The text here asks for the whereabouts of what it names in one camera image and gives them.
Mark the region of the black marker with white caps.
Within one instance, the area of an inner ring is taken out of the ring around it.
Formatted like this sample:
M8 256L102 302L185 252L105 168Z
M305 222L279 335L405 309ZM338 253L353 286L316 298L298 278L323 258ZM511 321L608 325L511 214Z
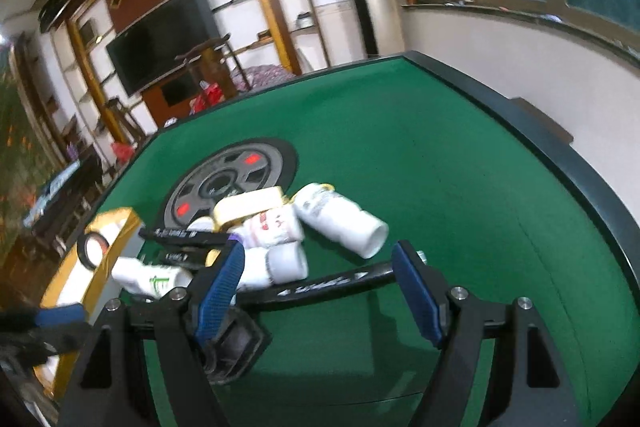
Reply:
M236 296L235 303L242 309L253 311L310 306L365 293L393 283L394 280L392 264L380 262L308 282L273 286L260 291L244 291Z

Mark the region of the black plastic fan-shaped holder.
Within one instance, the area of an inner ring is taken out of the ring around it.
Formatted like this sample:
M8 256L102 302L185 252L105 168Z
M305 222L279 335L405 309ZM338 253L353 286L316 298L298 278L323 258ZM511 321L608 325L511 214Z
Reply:
M245 376L270 343L269 335L242 309L228 309L215 339L205 343L204 371L209 384L225 386Z

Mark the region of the black tape roll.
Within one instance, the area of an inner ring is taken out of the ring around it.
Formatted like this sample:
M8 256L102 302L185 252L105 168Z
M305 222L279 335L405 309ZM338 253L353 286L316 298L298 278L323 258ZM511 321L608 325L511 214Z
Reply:
M81 265L94 272L107 254L110 243L99 232L89 231L79 235L76 244L77 256Z

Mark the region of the white bottle green leaf label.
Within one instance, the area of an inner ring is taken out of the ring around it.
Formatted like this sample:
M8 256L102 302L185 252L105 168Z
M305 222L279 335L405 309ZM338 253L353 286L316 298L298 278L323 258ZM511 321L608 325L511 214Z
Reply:
M171 289L188 287L193 280L189 271L172 265L145 265L138 259L120 257L111 269L111 277L129 294L160 299Z

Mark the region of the black marker pen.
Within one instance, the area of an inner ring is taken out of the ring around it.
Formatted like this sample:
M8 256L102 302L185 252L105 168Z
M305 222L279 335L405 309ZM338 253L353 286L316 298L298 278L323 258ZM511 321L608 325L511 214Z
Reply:
M224 246L230 239L227 233L183 229L142 228L139 236L146 241L178 248L214 248Z

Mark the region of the large white pill bottle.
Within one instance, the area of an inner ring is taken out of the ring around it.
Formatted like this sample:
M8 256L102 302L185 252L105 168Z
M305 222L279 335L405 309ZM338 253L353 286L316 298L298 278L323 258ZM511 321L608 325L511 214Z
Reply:
M305 225L362 259L374 257L388 237L388 225L333 185L309 183L291 199L296 216Z

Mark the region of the white bottle with green label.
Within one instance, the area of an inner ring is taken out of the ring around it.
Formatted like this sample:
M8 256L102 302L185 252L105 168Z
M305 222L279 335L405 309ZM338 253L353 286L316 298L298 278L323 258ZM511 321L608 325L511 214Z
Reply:
M270 248L248 248L244 255L244 270L238 291L261 291L271 286L305 280L309 274L307 257L300 242Z

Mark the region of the gold-edged white tray box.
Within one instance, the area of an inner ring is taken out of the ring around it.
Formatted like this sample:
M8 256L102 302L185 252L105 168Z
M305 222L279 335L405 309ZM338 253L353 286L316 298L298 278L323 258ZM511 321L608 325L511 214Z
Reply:
M85 268L79 260L77 248L67 253L58 271L44 291L40 300L43 308L76 305L84 307L89 323L98 318L107 300L115 298L122 286L111 277L111 271L120 257L138 257L144 240L139 236L143 222L137 213L127 207L101 212L82 231L86 234L101 234L108 247L100 247L92 255L96 264L93 271Z

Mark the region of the yellow tape roll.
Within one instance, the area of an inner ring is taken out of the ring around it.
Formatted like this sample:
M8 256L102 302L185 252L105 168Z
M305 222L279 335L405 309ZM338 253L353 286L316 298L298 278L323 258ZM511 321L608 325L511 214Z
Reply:
M212 217L202 216L194 219L186 228L188 231L215 232L215 222Z

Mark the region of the white bottle with red label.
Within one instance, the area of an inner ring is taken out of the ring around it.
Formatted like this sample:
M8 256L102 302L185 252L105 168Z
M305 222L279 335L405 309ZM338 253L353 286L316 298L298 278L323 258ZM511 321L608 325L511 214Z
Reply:
M305 235L295 210L285 204L257 213L231 229L245 247L271 248L273 246L303 242Z

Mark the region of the round grey table centre console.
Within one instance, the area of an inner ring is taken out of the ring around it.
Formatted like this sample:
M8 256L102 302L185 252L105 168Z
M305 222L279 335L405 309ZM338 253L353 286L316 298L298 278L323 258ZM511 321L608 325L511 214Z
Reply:
M178 179L160 205L155 225L184 229L195 219L209 216L227 196L272 186L286 190L297 168L295 147L282 139L253 138L227 145Z

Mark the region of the green felt mahjong table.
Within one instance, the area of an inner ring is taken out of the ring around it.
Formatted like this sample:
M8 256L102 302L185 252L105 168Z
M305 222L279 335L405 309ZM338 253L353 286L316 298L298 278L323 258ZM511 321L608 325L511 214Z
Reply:
M209 384L188 288L105 303L61 404L63 426L634 426L639 228L603 179L534 118L418 52L247 94L160 130L105 192L143 228L171 187L235 142L290 142L291 200L333 185L388 225L370 259L313 228L301 282L392 263L405 239L445 277L436 349L396 279L273 311L236 306L270 343Z

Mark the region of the red plastic bag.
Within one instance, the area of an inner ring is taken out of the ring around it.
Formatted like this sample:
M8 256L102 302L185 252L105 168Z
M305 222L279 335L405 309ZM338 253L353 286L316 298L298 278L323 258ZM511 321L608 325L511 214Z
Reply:
M190 101L190 114L197 114L224 101L224 92L217 83L200 82L200 93Z

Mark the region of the dark wooden chair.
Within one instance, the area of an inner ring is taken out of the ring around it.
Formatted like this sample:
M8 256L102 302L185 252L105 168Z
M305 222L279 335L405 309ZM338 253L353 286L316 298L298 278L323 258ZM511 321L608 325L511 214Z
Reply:
M231 69L227 65L228 58L231 58L236 70L240 73L244 90L246 92L252 90L246 72L232 49L230 37L230 34L225 34L222 37L210 38L194 46L188 52L175 57L175 60L192 76L198 89L201 90L201 81L217 83L224 92L225 100L232 100L239 95Z

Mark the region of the black flat-screen television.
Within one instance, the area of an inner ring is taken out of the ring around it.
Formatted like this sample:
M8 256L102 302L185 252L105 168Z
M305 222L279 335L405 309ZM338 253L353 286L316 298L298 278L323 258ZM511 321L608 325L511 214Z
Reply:
M166 0L120 32L106 52L131 96L178 67L179 55L219 37L208 0Z

